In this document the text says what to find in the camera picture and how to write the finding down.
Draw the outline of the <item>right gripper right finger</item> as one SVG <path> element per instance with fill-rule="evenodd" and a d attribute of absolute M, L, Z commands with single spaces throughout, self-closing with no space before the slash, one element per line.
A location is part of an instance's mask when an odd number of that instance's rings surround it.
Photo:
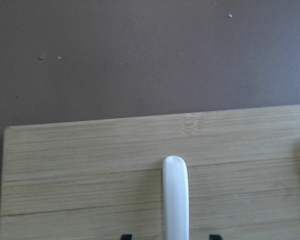
<path fill-rule="evenodd" d="M 220 234 L 210 234 L 209 240 L 223 240 L 223 237 Z"/>

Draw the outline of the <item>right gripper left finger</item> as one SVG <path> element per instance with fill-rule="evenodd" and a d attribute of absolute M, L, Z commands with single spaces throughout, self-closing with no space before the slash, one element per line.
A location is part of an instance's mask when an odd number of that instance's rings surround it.
<path fill-rule="evenodd" d="M 132 234 L 123 234 L 123 235 L 121 235 L 120 240 L 133 240 L 133 235 Z"/>

